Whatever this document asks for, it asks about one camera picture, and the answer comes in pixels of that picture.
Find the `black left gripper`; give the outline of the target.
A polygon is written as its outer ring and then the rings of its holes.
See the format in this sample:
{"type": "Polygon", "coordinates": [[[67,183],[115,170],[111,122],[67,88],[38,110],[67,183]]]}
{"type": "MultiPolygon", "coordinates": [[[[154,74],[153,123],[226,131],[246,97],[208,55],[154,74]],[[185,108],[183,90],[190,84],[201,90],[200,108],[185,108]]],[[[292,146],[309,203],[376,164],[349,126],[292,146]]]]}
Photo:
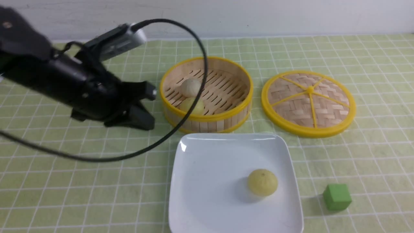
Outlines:
{"type": "Polygon", "coordinates": [[[140,102],[129,105],[125,99],[155,100],[157,89],[152,83],[143,81],[121,84],[98,60],[86,55],[72,58],[54,52],[49,60],[49,69],[50,99],[70,106],[77,120],[100,121],[105,127],[142,131],[154,129],[155,118],[144,105],[140,102]]]}

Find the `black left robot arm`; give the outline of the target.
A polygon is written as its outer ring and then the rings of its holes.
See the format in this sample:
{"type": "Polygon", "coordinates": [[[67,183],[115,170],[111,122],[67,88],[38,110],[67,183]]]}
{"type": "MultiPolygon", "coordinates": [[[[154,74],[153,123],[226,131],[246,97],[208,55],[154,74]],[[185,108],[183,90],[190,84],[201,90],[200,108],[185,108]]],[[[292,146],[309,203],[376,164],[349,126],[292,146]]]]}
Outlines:
{"type": "Polygon", "coordinates": [[[154,100],[147,81],[121,81],[103,65],[146,42],[141,29],[123,24],[80,46],[71,57],[36,31],[15,9],[1,7],[1,75],[71,107],[77,121],[149,131],[155,119],[141,103],[154,100]]]}

